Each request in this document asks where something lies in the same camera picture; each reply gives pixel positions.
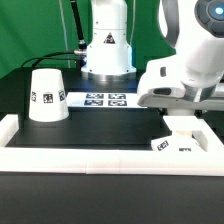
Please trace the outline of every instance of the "black table surface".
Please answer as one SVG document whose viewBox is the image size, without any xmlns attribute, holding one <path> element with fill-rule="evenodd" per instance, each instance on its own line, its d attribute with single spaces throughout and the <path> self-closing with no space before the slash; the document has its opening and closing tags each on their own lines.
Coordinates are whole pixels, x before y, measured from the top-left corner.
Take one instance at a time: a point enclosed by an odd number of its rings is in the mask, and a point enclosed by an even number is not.
<svg viewBox="0 0 224 224">
<path fill-rule="evenodd" d="M 31 121 L 31 73 L 16 69 L 0 80 L 1 117 L 20 118 L 8 146 L 150 150 L 151 139 L 168 134 L 157 109 L 70 108 L 64 121 Z M 66 93 L 135 93 L 138 84 L 83 80 L 75 69 L 62 73 Z M 223 113 L 203 118 L 223 140 Z M 223 177 L 0 173 L 0 224 L 222 224 L 223 209 Z"/>
</svg>

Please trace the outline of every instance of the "white cup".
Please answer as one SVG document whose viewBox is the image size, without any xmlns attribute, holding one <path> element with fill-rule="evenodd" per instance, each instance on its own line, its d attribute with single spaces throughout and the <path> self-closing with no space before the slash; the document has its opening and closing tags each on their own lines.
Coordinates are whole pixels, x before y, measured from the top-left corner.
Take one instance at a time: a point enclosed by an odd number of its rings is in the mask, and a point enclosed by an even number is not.
<svg viewBox="0 0 224 224">
<path fill-rule="evenodd" d="M 61 71 L 58 69 L 34 70 L 30 91 L 30 119 L 53 122 L 63 120 L 68 115 Z"/>
</svg>

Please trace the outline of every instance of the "green backdrop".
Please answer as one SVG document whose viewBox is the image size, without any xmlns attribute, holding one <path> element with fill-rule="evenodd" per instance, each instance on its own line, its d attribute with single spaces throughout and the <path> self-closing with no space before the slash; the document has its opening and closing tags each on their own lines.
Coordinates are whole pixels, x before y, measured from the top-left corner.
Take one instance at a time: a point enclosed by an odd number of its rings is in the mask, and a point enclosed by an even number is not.
<svg viewBox="0 0 224 224">
<path fill-rule="evenodd" d="M 87 44 L 92 38 L 90 0 L 77 0 Z M 132 27 L 132 0 L 128 5 L 128 42 Z M 161 37 L 157 25 L 159 0 L 137 0 L 133 39 L 133 63 L 145 69 L 149 60 L 174 53 Z M 77 36 L 69 0 L 62 0 L 68 48 L 77 48 Z M 65 51 L 59 0 L 0 1 L 0 77 L 20 67 L 27 59 Z M 44 66 L 66 67 L 62 61 L 45 61 Z"/>
</svg>

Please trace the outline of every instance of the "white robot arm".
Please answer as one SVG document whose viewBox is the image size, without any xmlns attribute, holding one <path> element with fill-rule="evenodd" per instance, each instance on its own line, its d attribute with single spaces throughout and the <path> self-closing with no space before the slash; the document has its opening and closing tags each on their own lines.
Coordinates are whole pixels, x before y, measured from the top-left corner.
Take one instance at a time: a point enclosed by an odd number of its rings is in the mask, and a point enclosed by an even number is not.
<svg viewBox="0 0 224 224">
<path fill-rule="evenodd" d="M 148 62 L 139 105 L 223 110 L 224 1 L 161 0 L 159 25 L 176 55 Z"/>
<path fill-rule="evenodd" d="M 100 81 L 135 78 L 132 49 L 127 43 L 125 0 L 91 0 L 93 39 L 87 47 L 83 77 Z"/>
</svg>

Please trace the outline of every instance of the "small white object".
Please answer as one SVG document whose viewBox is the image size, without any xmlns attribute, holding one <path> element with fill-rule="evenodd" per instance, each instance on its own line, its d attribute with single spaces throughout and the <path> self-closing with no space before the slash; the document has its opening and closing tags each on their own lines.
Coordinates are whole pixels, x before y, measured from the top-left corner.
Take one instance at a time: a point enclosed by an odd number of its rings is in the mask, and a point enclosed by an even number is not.
<svg viewBox="0 0 224 224">
<path fill-rule="evenodd" d="M 224 150 L 224 146 L 211 128 L 195 116 L 164 116 L 172 136 L 155 139 L 152 149 L 160 152 L 197 152 Z"/>
<path fill-rule="evenodd" d="M 40 122 L 53 122 L 68 117 L 61 71 L 37 69 L 32 73 L 29 117 Z"/>
</svg>

